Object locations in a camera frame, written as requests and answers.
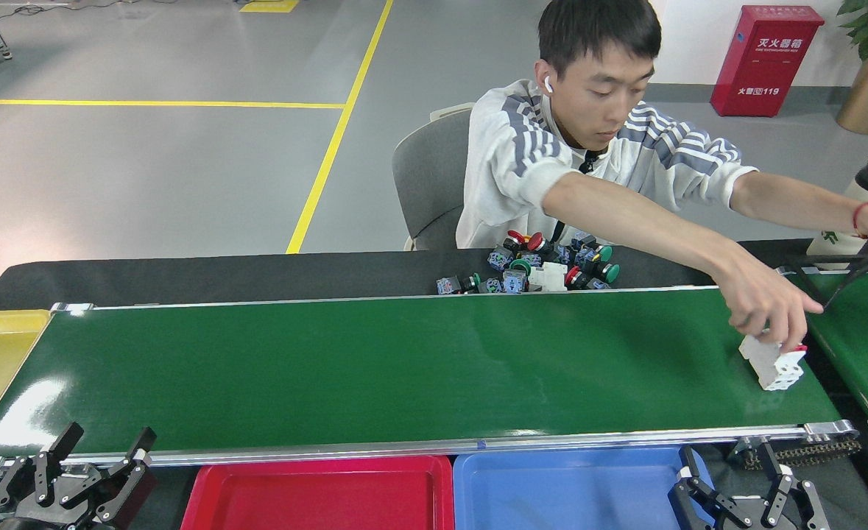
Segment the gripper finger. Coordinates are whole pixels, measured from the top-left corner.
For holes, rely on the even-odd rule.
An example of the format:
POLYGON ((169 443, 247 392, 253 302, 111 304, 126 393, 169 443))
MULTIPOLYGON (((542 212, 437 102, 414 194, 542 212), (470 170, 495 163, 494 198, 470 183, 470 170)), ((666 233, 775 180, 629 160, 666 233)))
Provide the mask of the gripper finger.
POLYGON ((700 476, 692 447, 679 452, 680 475, 669 490, 669 503, 682 529, 749 529, 752 517, 733 499, 709 486, 700 476))
POLYGON ((770 529, 786 529, 790 520, 783 521, 783 510, 793 500, 802 523, 798 529, 830 529, 825 509, 813 482, 799 480, 793 470, 778 462, 769 442, 761 443, 761 469, 771 481, 761 513, 761 525, 770 529))

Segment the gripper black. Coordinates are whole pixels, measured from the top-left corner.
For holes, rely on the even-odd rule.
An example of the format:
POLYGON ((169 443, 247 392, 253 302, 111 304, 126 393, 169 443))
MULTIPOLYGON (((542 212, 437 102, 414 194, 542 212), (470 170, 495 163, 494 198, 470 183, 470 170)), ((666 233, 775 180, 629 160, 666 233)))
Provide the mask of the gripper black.
POLYGON ((35 456, 16 457, 0 482, 0 529, 127 528, 158 483, 149 469, 157 435, 144 427, 123 459, 106 470, 86 465, 85 478, 67 487, 61 499, 54 483, 61 463, 77 445, 84 430, 70 423, 35 456), (67 509, 83 507, 83 512, 67 509))

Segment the person's right hand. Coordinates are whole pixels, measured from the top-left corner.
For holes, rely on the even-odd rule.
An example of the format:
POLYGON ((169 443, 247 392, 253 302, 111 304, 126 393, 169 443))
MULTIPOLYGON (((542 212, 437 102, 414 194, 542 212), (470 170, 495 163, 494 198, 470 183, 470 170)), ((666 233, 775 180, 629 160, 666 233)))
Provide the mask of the person's right hand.
POLYGON ((824 311, 810 295, 743 250, 723 252, 709 275, 730 309, 730 325, 761 343, 780 346, 780 353, 801 345, 808 314, 824 311))

